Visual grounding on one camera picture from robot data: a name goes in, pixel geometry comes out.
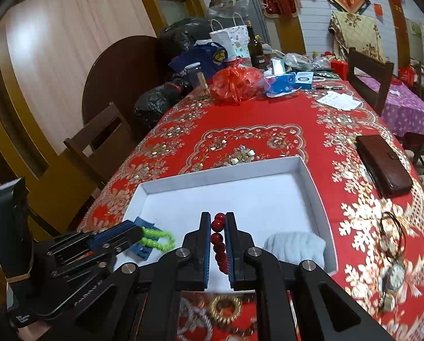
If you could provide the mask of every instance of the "wine bottle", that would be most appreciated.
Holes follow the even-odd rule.
[[[259,42],[255,33],[253,32],[253,27],[251,22],[247,21],[248,36],[250,42],[248,43],[248,51],[250,52],[251,65],[255,68],[261,70],[267,70],[266,59],[264,58],[264,53],[262,51],[261,42]]]

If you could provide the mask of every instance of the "purple tablecloth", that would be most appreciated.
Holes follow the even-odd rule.
[[[379,91],[379,82],[376,79],[359,78],[373,91]],[[424,102],[404,83],[399,86],[390,85],[381,118],[397,136],[403,136],[406,132],[424,134]]]

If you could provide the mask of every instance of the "metal screw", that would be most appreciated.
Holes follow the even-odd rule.
[[[125,274],[131,274],[136,270],[136,265],[133,263],[125,263],[122,265],[122,272]]]
[[[259,247],[250,247],[248,249],[248,255],[259,256],[262,254],[262,250]]]
[[[316,263],[313,260],[305,260],[302,262],[302,267],[306,270],[306,271],[314,271],[316,269]]]
[[[178,257],[185,258],[190,255],[190,250],[188,250],[186,247],[181,247],[175,251],[175,254]]]

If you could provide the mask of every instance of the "pen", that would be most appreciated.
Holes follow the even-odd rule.
[[[328,86],[322,86],[322,87],[315,87],[315,90],[342,90],[343,87],[328,87]]]

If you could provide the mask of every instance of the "table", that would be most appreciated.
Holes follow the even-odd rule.
[[[371,77],[359,76],[373,91],[379,91],[379,82]],[[424,101],[404,83],[391,84],[381,118],[390,131],[403,137],[406,132],[424,134]]]
[[[325,84],[342,85],[345,93],[360,99],[346,81]],[[333,279],[395,338],[422,339],[424,192],[418,175],[398,141],[368,105],[363,103],[356,110],[343,112],[315,101],[324,94],[325,91],[303,90],[293,97],[250,99],[239,106],[217,105],[207,96],[189,95],[161,119],[124,162],[95,200],[80,228],[97,230],[120,222],[141,182],[300,155],[315,181],[331,224],[338,255],[338,273]],[[397,152],[411,174],[411,194],[377,199],[353,144],[357,135],[377,133]],[[219,208],[210,212],[212,216]],[[377,302],[388,262],[379,253],[379,233],[373,218],[384,210],[391,210],[408,234],[404,253],[407,273],[397,294],[395,311],[381,314],[377,312]],[[196,309],[189,330],[183,334],[189,340],[203,340],[206,335],[204,306],[210,301],[209,296],[183,296],[181,325],[185,323],[186,307],[193,305]],[[255,303],[249,302],[233,325],[248,328],[255,317]],[[210,332],[213,341],[233,339],[216,327]],[[256,333],[248,339],[256,340]]]

